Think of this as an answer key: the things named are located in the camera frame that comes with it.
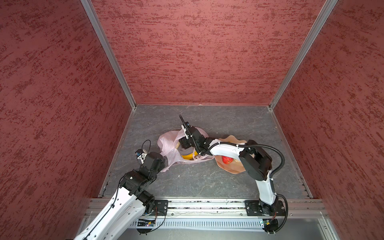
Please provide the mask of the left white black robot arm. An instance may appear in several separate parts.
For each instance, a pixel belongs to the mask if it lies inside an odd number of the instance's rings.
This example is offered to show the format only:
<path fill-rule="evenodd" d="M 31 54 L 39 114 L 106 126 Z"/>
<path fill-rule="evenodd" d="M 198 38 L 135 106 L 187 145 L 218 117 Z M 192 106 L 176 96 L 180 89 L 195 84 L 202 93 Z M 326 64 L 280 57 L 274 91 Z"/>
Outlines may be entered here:
<path fill-rule="evenodd" d="M 117 240 L 137 218 L 152 212 L 155 197 L 146 188 L 165 168 L 166 159 L 155 152 L 137 151 L 136 156 L 143 163 L 120 179 L 113 197 L 76 240 Z"/>

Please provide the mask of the red fake strawberry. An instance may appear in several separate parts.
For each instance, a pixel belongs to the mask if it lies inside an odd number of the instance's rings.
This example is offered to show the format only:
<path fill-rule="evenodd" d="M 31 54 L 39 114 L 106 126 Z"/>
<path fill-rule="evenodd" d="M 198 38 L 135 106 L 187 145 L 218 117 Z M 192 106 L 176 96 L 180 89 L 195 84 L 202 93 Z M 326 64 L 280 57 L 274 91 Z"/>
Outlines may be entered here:
<path fill-rule="evenodd" d="M 233 158 L 222 156 L 222 162 L 226 165 L 231 164 L 233 161 Z"/>

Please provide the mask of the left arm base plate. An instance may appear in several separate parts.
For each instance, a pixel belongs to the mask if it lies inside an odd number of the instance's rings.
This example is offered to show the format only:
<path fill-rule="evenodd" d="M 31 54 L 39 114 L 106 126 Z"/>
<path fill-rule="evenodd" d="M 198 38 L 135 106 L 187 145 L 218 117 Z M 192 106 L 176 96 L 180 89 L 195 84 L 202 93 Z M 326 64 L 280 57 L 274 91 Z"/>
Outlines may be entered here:
<path fill-rule="evenodd" d="M 150 216 L 166 216 L 168 211 L 168 200 L 155 200 L 154 207 L 149 214 Z"/>

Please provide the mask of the yellow fake lemon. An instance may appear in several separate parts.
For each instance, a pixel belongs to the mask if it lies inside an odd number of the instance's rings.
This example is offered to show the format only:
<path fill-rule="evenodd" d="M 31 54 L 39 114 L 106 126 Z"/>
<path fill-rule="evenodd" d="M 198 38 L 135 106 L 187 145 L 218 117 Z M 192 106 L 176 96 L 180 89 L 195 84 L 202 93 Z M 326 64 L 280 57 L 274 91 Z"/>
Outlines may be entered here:
<path fill-rule="evenodd" d="M 180 152 L 180 155 L 184 160 L 188 160 L 188 161 L 193 161 L 196 157 L 199 156 L 199 154 L 195 150 L 192 150 L 191 153 Z"/>

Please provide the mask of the pink scalloped bowl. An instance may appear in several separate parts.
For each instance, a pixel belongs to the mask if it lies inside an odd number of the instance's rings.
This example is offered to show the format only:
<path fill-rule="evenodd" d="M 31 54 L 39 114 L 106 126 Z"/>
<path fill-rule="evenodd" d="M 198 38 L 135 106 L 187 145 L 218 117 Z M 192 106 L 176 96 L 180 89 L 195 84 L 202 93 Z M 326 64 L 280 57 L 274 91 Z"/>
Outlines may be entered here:
<path fill-rule="evenodd" d="M 247 142 L 245 140 L 238 140 L 233 135 L 230 135 L 230 136 L 228 136 L 225 139 L 219 139 L 219 140 L 220 141 L 224 141 L 224 142 L 235 143 L 235 144 L 245 144 Z M 236 175 L 236 174 L 239 174 L 239 173 L 242 173 L 242 172 L 246 171 L 240 160 L 234 159 L 234 161 L 231 164 L 228 164 L 228 165 L 226 165 L 226 164 L 224 164 L 222 162 L 222 156 L 215 155 L 215 160 L 217 162 L 217 165 L 221 169 L 223 169 L 223 170 L 225 170 L 225 171 L 227 171 L 227 172 L 229 172 L 231 174 L 235 174 Z"/>

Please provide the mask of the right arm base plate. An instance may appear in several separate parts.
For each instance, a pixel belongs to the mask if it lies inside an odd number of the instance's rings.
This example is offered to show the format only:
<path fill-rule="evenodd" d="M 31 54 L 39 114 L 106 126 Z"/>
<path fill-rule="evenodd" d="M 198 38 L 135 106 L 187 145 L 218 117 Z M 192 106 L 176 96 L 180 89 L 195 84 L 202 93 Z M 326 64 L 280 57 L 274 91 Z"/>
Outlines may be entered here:
<path fill-rule="evenodd" d="M 259 200 L 245 200 L 245 209 L 247 216 L 282 217 L 286 214 L 284 204 L 280 200 L 275 200 L 272 205 Z"/>

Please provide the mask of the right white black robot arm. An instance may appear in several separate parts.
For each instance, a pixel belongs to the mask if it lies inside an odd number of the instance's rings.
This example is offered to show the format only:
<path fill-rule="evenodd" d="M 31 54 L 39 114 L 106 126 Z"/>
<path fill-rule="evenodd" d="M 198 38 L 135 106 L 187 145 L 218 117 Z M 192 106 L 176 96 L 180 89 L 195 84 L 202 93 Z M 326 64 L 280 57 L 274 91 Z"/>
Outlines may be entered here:
<path fill-rule="evenodd" d="M 264 216 L 277 211 L 278 194 L 273 184 L 273 175 L 285 165 L 285 157 L 278 149 L 257 144 L 253 140 L 235 144 L 204 137 L 196 127 L 182 120 L 182 147 L 193 147 L 200 156 L 228 157 L 241 162 L 248 175 L 256 181 L 259 190 L 259 210 Z"/>

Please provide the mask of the pink plastic bag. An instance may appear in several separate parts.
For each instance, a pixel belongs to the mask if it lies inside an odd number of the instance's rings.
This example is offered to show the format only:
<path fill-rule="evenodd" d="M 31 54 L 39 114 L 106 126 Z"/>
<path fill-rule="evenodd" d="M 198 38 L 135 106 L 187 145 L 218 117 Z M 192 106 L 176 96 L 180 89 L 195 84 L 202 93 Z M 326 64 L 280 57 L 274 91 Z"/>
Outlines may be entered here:
<path fill-rule="evenodd" d="M 214 159 L 213 156 L 205 155 L 198 156 L 193 161 L 184 160 L 180 155 L 180 152 L 191 153 L 194 148 L 188 148 L 186 150 L 181 150 L 181 144 L 179 139 L 184 137 L 185 134 L 183 130 L 170 131 L 161 135 L 157 141 L 157 144 L 161 150 L 161 155 L 166 157 L 168 160 L 167 166 L 161 170 L 162 173 L 166 172 L 173 165 L 192 165 L 197 163 L 203 163 L 209 160 Z"/>

